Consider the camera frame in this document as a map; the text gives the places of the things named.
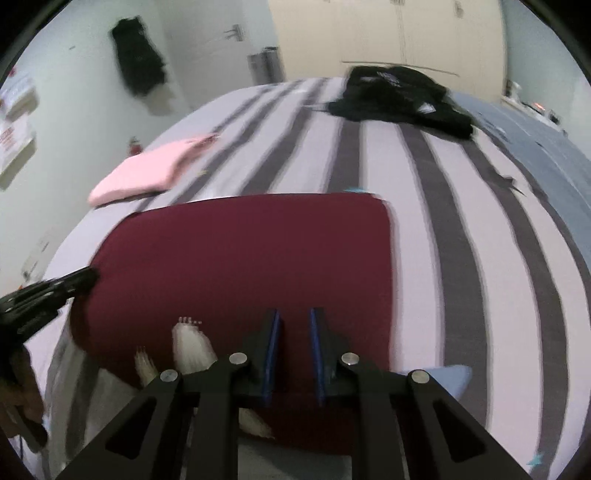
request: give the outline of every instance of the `paper on wall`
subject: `paper on wall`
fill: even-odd
[[[33,130],[27,113],[13,122],[0,119],[0,175],[32,141]]]
[[[33,79],[24,73],[12,74],[0,88],[0,110],[4,115],[10,115],[34,97]]]

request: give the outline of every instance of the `pink towel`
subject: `pink towel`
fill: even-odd
[[[90,192],[88,203],[97,207],[141,193],[169,190],[216,139],[217,135],[205,135],[179,140],[129,157]]]

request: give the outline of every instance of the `bolt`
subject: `bolt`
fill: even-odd
[[[178,378],[176,370],[165,370],[160,374],[160,380],[163,382],[174,382]]]
[[[236,352],[230,355],[230,363],[234,365],[242,365],[246,360],[248,360],[248,357],[242,352]]]
[[[425,370],[415,370],[410,377],[416,383],[427,383],[429,378],[431,378]]]
[[[340,360],[345,365],[357,365],[359,363],[359,355],[352,352],[343,353],[343,356],[340,358]]]

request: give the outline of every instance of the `white wardrobe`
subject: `white wardrobe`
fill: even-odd
[[[483,100],[501,97],[499,0],[269,0],[288,79],[402,64]]]

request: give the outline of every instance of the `striped bed sheet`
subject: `striped bed sheet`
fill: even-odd
[[[453,141],[330,116],[319,105],[343,82],[251,87],[201,107],[150,148],[208,132],[220,140],[170,191],[89,212],[46,277],[87,265],[132,212],[257,193],[370,192],[396,225],[391,370],[469,366],[460,402],[534,479],[556,478],[582,439],[591,394],[591,277],[569,228],[495,135],[477,129]],[[51,431],[31,460],[39,478],[54,478],[134,394],[76,348],[68,308],[28,344]],[[241,476],[295,478],[266,448],[241,446]],[[297,462],[318,461],[332,468],[324,478],[350,478],[347,459],[293,455],[300,473]]]

